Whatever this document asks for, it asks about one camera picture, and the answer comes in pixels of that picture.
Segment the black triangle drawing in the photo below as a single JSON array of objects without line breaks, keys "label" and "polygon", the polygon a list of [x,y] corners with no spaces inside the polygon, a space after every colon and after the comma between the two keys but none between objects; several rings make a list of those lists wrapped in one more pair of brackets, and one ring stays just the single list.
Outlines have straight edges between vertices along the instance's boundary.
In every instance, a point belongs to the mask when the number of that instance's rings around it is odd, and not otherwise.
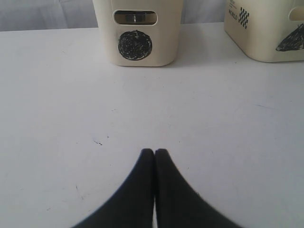
[{"label": "black triangle drawing", "polygon": [[298,51],[304,49],[304,24],[300,25],[276,48],[277,51]]}]

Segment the white table surface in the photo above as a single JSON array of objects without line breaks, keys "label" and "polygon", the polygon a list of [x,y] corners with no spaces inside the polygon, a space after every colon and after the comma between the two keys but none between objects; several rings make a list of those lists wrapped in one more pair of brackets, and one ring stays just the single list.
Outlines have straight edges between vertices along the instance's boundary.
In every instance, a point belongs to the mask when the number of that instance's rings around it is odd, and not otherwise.
[{"label": "white table surface", "polygon": [[133,68],[107,62],[96,28],[0,33],[1,228],[76,224],[142,148],[170,150],[242,226],[303,227],[304,63],[251,60],[222,23],[180,41],[173,64]]}]

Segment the white background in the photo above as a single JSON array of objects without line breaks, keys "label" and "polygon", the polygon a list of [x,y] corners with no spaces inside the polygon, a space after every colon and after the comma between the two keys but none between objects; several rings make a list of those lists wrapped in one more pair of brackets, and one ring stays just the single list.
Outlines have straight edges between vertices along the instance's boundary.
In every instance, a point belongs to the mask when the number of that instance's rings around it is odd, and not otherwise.
[{"label": "white background", "polygon": [[[226,0],[185,0],[182,23],[224,20]],[[0,31],[97,27],[92,0],[0,0]]]}]

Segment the handle cutout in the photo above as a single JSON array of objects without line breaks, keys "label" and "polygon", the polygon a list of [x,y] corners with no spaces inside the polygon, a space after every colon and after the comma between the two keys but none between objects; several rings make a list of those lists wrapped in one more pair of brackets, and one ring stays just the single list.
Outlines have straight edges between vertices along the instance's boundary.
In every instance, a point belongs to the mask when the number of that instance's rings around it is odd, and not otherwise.
[{"label": "handle cutout", "polygon": [[289,14],[291,21],[304,21],[304,6],[298,6],[291,10]]},{"label": "handle cutout", "polygon": [[115,21],[120,25],[154,25],[157,14],[153,11],[116,11]]}]

